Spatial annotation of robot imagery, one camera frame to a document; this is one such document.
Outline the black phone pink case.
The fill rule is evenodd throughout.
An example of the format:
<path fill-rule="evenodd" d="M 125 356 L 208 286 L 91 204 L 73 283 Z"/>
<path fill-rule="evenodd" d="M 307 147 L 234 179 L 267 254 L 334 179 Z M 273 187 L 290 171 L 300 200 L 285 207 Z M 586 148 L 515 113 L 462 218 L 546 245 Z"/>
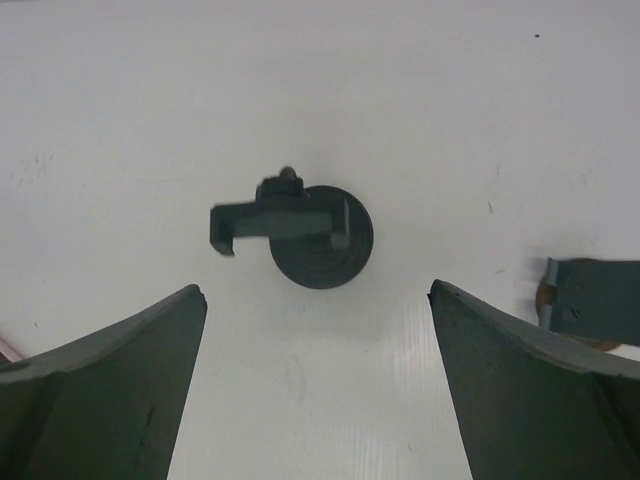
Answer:
<path fill-rule="evenodd" d="M 23 360 L 23 356 L 4 338 L 0 338 L 1 357 L 7 362 L 15 363 Z"/>

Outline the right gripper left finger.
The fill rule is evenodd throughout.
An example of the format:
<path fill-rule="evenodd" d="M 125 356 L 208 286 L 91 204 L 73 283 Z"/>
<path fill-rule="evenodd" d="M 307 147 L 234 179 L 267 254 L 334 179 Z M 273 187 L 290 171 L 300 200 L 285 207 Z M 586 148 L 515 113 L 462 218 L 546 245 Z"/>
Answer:
<path fill-rule="evenodd" d="M 206 315 L 192 284 L 66 345 L 3 363 L 2 478 L 167 478 Z"/>

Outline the black clamp phone stand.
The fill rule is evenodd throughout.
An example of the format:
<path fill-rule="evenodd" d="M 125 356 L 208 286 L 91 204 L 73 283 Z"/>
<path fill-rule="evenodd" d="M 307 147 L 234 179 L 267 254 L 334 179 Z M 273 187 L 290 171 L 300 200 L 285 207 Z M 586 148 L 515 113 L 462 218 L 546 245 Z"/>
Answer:
<path fill-rule="evenodd" d="M 340 287 L 364 269 L 374 246 L 372 220 L 351 193 L 334 186 L 307 187 L 284 167 L 257 186 L 246 203 L 216 204 L 210 211 L 211 246 L 234 255 L 234 241 L 264 237 L 289 280 L 313 290 Z"/>

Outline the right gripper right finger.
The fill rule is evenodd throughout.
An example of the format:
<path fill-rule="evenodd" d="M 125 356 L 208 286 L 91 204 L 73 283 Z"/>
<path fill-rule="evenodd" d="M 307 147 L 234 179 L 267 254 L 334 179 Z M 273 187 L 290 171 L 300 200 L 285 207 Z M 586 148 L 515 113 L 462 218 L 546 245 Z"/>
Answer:
<path fill-rule="evenodd" d="M 428 298 L 473 478 L 638 478 L 638 362 L 445 281 Z"/>

